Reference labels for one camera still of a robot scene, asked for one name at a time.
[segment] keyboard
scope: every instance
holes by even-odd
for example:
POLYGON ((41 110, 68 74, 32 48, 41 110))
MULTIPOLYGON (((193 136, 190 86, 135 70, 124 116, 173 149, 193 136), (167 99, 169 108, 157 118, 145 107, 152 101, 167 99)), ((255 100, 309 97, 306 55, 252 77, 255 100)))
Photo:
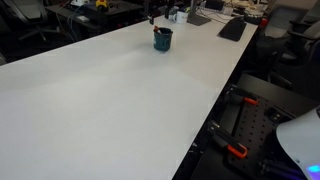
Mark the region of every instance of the keyboard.
POLYGON ((223 27, 219 32, 219 36, 233 41, 239 41, 246 25, 242 18, 234 18, 223 27))

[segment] white table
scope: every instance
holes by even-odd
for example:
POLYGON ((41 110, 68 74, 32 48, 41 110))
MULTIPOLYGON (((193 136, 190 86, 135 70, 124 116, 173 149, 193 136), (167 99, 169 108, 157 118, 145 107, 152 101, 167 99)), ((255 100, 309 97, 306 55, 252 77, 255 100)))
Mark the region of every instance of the white table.
POLYGON ((143 22, 0 67, 1 180, 173 177, 256 26, 155 23, 166 53, 143 22))

